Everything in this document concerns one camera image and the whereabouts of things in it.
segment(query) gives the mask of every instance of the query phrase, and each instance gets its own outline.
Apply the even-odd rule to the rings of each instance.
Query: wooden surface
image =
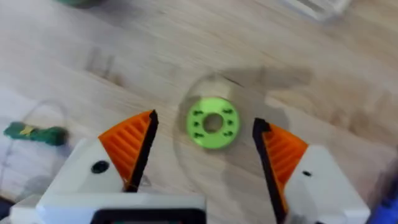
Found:
[[[210,223],[273,223],[254,117],[327,146],[370,205],[395,171],[398,3],[354,0],[317,24],[273,0],[112,0],[88,10],[0,0],[0,125],[50,99],[66,108],[69,147],[0,137],[1,195],[40,194],[73,145],[141,111],[160,126],[142,190],[204,194]],[[225,151],[187,138],[186,109],[203,96],[238,108]],[[26,122],[62,125],[58,106]]]

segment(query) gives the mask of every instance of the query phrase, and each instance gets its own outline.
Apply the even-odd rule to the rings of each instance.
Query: black dot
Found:
[[[93,174],[101,174],[108,170],[109,168],[109,163],[106,161],[98,161],[94,163],[94,165],[91,167],[91,172]]]
[[[312,174],[309,171],[303,171],[303,174],[306,175],[307,177],[311,177]]]

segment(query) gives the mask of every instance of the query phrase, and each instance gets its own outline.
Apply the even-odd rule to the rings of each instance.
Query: blue object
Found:
[[[398,179],[393,182],[388,194],[373,211],[368,224],[398,223]]]

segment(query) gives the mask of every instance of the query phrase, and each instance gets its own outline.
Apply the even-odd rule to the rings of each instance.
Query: green object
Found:
[[[205,121],[210,116],[222,118],[218,130],[206,130]],[[218,97],[200,99],[187,114],[188,135],[198,145],[207,149],[219,149],[230,144],[238,134],[240,120],[238,111],[227,100]]]
[[[95,6],[104,0],[57,0],[57,1],[73,7],[86,8],[86,7]]]
[[[40,129],[22,122],[12,122],[4,135],[12,139],[45,142],[51,146],[61,146],[66,143],[68,131],[61,127]]]

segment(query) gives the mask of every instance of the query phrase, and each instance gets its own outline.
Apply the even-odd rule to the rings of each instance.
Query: white plastic part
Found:
[[[309,146],[287,182],[286,223],[364,224],[369,207],[323,146]]]
[[[340,16],[351,0],[283,0],[294,9],[318,20],[325,21]]]
[[[100,174],[91,172],[97,161],[109,162]],[[124,193],[123,181],[98,139],[83,140],[43,196],[31,196],[11,208],[12,224],[87,224],[104,208],[197,208],[205,210],[202,196]]]

